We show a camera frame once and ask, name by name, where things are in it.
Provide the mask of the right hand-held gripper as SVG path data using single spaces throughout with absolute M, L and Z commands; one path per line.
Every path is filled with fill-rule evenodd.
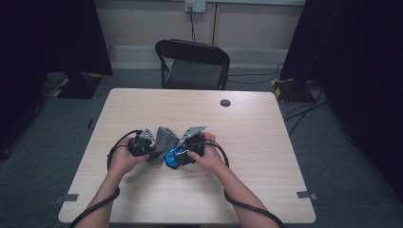
M 203 155 L 205 138 L 202 135 L 202 131 L 204 129 L 205 126 L 202 125 L 191 126 L 185 130 L 182 135 L 182 145 L 178 152 L 178 161 L 180 165 L 187 165 L 195 162 L 187 155 L 188 151 L 193 151 L 200 156 Z

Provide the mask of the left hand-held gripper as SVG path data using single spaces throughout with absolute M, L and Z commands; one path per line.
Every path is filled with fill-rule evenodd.
M 135 137 L 131 139 L 127 148 L 130 154 L 134 157 L 147 155 L 151 151 L 151 144 L 156 140 L 156 137 L 149 128 L 145 130 L 135 130 Z

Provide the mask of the grey terry towel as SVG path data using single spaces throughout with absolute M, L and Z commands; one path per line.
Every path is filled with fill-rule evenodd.
M 167 127 L 160 126 L 157 131 L 155 143 L 151 146 L 147 162 L 152 165 L 158 165 L 164 162 L 164 156 L 168 151 L 174 148 L 180 139 Z

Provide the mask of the person's right hand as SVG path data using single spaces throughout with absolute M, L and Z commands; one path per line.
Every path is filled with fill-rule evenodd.
M 200 156 L 194 151 L 188 151 L 187 155 L 193 159 L 203 170 L 214 174 L 217 178 L 222 175 L 228 167 L 221 159 L 219 152 L 214 145 L 210 145 L 216 138 L 213 134 L 203 132 L 202 135 L 207 142 L 204 147 L 204 154 Z

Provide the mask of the person's left hand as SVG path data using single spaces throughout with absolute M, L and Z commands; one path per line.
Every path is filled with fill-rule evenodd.
M 126 146 L 119 146 L 111 159 L 108 169 L 108 175 L 114 178 L 122 178 L 126 173 L 131 171 L 137 164 L 146 162 L 148 155 L 134 157 Z

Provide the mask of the black folding chair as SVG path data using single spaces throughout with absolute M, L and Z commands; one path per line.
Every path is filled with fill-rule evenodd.
M 165 39 L 155 45 L 162 88 L 225 90 L 230 58 L 221 48 Z

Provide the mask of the black stand base, striped tape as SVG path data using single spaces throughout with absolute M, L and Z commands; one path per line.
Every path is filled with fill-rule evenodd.
M 54 92 L 54 98 L 91 99 L 103 77 L 99 74 L 78 72 L 68 75 Z
M 274 93 L 279 102 L 282 103 L 312 103 L 314 97 L 306 84 L 294 79 L 271 81 Z

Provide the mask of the grey floor tape strip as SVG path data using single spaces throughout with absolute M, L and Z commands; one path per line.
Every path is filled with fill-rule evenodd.
M 310 199 L 310 200 L 317 200 L 318 199 L 316 193 L 310 193 L 309 191 L 297 192 L 297 197 L 299 199 Z
M 76 201 L 78 199 L 78 194 L 64 194 L 63 196 L 56 197 L 54 199 L 55 204 L 63 204 L 66 201 Z

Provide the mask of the black curtain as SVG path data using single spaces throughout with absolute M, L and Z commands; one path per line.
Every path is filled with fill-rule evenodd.
M 280 77 L 324 84 L 403 203 L 403 0 L 305 0 Z
M 95 0 L 0 0 L 0 159 L 58 71 L 112 73 Z

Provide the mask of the white wall socket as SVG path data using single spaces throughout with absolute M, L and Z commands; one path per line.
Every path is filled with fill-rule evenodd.
M 202 0 L 186 0 L 184 2 L 184 10 L 186 12 L 205 13 L 206 2 Z

